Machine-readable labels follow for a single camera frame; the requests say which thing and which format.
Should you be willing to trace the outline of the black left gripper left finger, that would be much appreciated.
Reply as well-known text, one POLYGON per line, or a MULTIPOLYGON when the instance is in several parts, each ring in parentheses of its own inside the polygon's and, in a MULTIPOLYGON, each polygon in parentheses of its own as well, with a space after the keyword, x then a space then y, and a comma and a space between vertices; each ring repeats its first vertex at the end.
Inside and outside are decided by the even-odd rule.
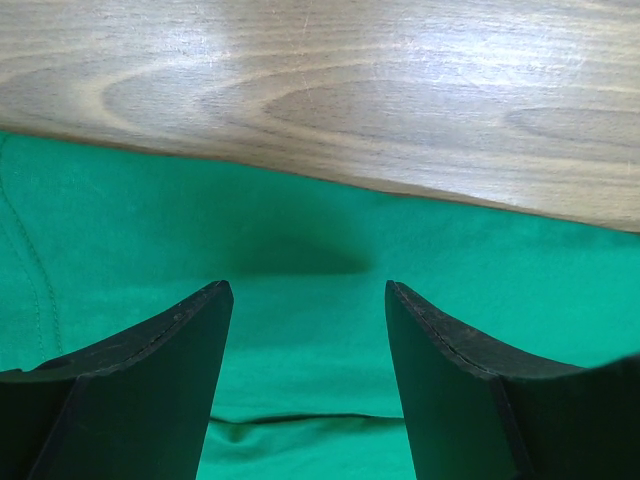
POLYGON ((213 282, 37 368, 1 375, 5 479, 192 479, 234 298, 213 282))

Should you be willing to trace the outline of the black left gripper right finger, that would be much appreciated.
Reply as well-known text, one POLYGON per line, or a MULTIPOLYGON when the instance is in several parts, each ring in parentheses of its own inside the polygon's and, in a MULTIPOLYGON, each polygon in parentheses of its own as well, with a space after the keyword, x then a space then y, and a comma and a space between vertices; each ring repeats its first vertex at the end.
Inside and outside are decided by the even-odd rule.
POLYGON ((582 368, 501 342, 408 286, 385 288, 419 479, 635 479, 639 359, 582 368))

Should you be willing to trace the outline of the green t shirt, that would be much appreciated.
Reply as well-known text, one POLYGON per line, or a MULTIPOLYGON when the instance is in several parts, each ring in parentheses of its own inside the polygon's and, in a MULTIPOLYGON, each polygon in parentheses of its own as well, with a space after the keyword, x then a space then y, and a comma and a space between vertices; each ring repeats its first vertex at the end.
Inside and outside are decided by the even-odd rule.
POLYGON ((240 165, 1 136, 1 366, 32 369, 225 280, 202 479, 410 479, 384 319, 408 285, 520 349, 639 348, 639 238, 240 165))

